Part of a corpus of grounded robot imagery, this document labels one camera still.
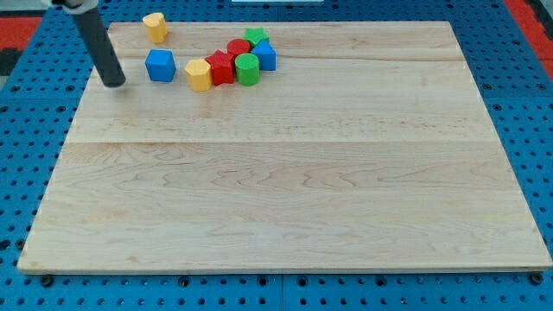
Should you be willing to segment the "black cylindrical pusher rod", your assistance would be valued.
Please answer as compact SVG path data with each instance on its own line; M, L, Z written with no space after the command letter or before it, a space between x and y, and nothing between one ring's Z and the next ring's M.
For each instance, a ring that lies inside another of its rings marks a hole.
M73 16L87 52L104 86L122 86L126 77L97 8Z

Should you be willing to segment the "grey rod mount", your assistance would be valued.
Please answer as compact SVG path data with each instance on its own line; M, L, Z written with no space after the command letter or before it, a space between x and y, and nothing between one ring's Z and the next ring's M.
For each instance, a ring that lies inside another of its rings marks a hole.
M98 12L99 0L51 0L52 7L61 7L69 15Z

